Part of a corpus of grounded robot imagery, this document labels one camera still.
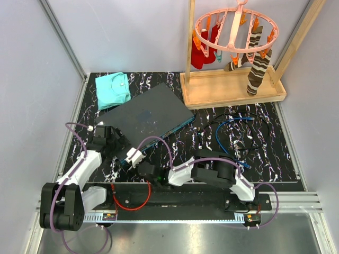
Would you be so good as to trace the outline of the dark grey network switch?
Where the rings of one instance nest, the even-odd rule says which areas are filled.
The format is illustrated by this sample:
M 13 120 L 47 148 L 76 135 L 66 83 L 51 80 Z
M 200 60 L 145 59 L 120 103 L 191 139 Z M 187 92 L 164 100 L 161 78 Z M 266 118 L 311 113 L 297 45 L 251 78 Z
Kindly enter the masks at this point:
M 130 142 L 115 154 L 126 163 L 127 152 L 143 139 L 157 136 L 162 139 L 194 120 L 194 114 L 164 83 L 132 98 L 95 119 L 95 123 L 118 128 Z

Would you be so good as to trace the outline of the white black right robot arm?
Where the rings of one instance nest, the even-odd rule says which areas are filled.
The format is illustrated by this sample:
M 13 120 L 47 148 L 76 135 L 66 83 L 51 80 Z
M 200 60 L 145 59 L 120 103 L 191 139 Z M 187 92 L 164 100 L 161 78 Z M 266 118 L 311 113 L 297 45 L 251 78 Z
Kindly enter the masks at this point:
M 260 206 L 255 186 L 242 175 L 234 159 L 221 152 L 199 150 L 189 160 L 168 170 L 144 161 L 137 166 L 137 173 L 159 187 L 179 187 L 193 180 L 229 189 L 240 202 L 241 211 L 257 210 Z

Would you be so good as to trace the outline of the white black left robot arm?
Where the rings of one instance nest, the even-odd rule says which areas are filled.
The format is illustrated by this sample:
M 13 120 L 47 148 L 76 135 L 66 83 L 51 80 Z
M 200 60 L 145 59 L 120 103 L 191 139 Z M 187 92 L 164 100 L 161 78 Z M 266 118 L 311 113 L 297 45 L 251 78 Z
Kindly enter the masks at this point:
M 107 210 L 113 206 L 114 196 L 106 188 L 83 188 L 96 169 L 116 158 L 130 144 L 121 130 L 113 126 L 87 126 L 94 135 L 84 142 L 70 125 L 65 124 L 83 150 L 68 172 L 56 182 L 44 184 L 41 190 L 39 224 L 55 232 L 77 231 L 91 209 L 100 206 Z

